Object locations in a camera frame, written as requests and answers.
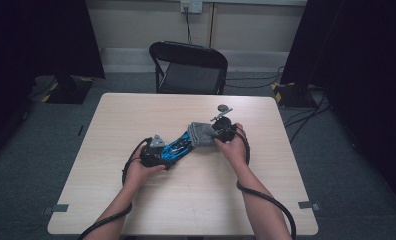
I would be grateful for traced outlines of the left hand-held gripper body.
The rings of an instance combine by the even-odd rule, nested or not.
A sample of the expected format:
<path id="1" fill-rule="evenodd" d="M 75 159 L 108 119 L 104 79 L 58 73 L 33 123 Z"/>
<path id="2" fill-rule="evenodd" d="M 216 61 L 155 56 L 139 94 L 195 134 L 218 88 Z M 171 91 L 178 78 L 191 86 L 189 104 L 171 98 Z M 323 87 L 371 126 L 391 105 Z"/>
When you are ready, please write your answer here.
<path id="1" fill-rule="evenodd" d="M 161 153 L 165 147 L 166 143 L 158 134 L 147 139 L 146 145 L 142 148 L 140 153 L 141 163 L 145 167 L 164 165 L 165 162 L 161 157 Z"/>

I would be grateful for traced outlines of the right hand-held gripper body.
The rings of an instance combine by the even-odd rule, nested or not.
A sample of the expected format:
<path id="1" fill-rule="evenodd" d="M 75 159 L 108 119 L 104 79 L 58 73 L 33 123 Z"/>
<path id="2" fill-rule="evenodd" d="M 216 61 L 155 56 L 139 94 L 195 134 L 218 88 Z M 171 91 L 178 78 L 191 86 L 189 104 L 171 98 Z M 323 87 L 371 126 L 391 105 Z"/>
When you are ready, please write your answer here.
<path id="1" fill-rule="evenodd" d="M 217 132 L 216 139 L 223 143 L 231 141 L 235 137 L 236 125 L 226 117 L 226 114 L 231 112 L 232 108 L 219 114 L 211 119 L 212 128 Z"/>

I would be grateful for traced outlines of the blue toy car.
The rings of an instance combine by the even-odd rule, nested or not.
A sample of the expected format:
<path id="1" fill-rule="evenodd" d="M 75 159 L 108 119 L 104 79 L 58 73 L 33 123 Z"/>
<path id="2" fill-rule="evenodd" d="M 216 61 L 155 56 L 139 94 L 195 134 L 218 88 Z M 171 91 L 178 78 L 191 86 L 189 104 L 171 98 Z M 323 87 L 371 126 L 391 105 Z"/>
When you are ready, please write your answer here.
<path id="1" fill-rule="evenodd" d="M 163 148 L 160 158 L 166 162 L 175 164 L 192 150 L 193 146 L 190 134 L 185 132 L 177 140 Z"/>

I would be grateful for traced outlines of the grey cloth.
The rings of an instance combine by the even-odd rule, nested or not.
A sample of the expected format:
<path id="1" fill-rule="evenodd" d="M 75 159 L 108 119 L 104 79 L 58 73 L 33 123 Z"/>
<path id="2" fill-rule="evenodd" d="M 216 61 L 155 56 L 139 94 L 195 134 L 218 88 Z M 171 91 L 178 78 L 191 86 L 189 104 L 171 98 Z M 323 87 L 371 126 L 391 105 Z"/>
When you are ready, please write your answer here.
<path id="1" fill-rule="evenodd" d="M 215 145 L 214 138 L 217 136 L 217 132 L 209 123 L 192 122 L 188 125 L 187 132 L 194 147 Z"/>

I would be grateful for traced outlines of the person's left hand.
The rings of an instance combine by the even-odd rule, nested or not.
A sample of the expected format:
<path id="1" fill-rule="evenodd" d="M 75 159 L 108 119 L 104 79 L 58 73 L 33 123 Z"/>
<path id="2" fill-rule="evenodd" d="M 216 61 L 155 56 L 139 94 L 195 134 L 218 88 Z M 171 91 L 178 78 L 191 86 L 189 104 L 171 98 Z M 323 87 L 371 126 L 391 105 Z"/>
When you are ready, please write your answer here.
<path id="1" fill-rule="evenodd" d="M 127 173 L 124 178 L 124 189 L 138 191 L 146 183 L 150 176 L 165 169 L 164 165 L 157 165 L 153 167 L 143 166 L 140 160 L 140 153 L 141 150 L 136 150 L 132 156 L 132 161 L 127 168 Z"/>

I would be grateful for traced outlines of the person's right hand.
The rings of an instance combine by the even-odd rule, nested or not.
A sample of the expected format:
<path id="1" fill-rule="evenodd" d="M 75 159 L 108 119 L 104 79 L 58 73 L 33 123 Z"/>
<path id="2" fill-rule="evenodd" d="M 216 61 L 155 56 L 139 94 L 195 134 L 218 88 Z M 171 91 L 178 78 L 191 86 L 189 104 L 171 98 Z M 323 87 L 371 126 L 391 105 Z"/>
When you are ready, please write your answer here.
<path id="1" fill-rule="evenodd" d="M 216 145 L 234 170 L 242 169 L 247 166 L 246 147 L 243 142 L 243 138 L 246 137 L 246 134 L 240 123 L 237 123 L 236 127 L 236 135 L 231 141 L 223 143 L 219 139 L 215 139 Z"/>

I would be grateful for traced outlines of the black folding chair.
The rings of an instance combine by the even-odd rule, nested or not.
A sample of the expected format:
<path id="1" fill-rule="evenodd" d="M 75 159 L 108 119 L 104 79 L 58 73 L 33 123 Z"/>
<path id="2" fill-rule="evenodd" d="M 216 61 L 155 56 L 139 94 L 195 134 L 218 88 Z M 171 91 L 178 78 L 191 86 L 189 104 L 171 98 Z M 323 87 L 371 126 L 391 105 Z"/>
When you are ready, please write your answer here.
<path id="1" fill-rule="evenodd" d="M 212 48 L 173 41 L 149 47 L 155 64 L 156 92 L 222 95 L 228 61 Z"/>

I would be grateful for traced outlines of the black stand base yellow stripes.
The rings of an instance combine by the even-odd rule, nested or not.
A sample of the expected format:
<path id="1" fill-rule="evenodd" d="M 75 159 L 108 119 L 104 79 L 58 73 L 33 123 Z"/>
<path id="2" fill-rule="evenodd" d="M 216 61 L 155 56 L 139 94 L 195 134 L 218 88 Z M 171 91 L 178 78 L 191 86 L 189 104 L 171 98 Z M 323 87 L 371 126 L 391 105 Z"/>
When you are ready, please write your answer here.
<path id="1" fill-rule="evenodd" d="M 274 98 L 280 107 L 284 108 L 315 108 L 316 102 L 309 90 L 295 83 L 271 85 Z"/>
<path id="2" fill-rule="evenodd" d="M 93 79 L 80 76 L 39 76 L 35 78 L 29 98 L 48 104 L 82 104 L 93 83 Z"/>

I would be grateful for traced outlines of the grey tape strip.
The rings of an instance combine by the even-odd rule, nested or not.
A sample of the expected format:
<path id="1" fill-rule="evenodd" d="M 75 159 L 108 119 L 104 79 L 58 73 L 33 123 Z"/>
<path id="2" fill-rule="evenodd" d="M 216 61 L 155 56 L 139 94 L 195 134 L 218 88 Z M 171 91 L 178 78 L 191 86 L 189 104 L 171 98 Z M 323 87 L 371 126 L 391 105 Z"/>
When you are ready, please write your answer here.
<path id="1" fill-rule="evenodd" d="M 298 202 L 300 209 L 312 209 L 313 211 L 319 211 L 321 209 L 318 203 L 312 203 L 311 201 Z"/>
<path id="2" fill-rule="evenodd" d="M 54 212 L 66 212 L 68 210 L 68 204 L 55 204 L 50 207 L 45 207 L 43 210 L 44 215 L 52 215 Z"/>

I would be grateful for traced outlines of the black curtain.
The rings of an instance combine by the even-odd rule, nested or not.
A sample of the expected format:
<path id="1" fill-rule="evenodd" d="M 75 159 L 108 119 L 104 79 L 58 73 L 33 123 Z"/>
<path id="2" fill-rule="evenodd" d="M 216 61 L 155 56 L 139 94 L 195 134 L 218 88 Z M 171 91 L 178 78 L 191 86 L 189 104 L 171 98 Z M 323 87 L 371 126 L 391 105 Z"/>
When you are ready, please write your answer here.
<path id="1" fill-rule="evenodd" d="M 86 0 L 0 0 L 0 148 L 45 75 L 105 77 Z"/>
<path id="2" fill-rule="evenodd" d="M 307 0 L 281 81 L 326 88 L 396 195 L 396 0 Z"/>

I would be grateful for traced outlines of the thin wall conduit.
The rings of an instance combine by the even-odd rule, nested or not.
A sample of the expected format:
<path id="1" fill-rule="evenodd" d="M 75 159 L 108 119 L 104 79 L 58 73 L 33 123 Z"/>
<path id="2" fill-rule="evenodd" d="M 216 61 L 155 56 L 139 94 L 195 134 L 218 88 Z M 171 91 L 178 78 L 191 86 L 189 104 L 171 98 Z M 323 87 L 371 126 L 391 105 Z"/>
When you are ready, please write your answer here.
<path id="1" fill-rule="evenodd" d="M 213 39 L 214 39 L 214 21 L 217 14 L 217 4 L 210 3 L 209 4 L 209 26 L 208 26 L 208 47 L 213 47 Z"/>

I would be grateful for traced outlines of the white wall socket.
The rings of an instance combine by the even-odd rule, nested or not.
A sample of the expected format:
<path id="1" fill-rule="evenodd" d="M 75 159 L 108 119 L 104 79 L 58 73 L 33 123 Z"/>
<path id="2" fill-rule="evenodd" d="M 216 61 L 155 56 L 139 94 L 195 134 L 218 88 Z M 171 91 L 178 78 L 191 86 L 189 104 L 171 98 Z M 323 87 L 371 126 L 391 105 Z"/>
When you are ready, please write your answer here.
<path id="1" fill-rule="evenodd" d="M 203 11 L 203 2 L 201 0 L 182 0 L 180 2 L 182 13 L 201 14 Z"/>

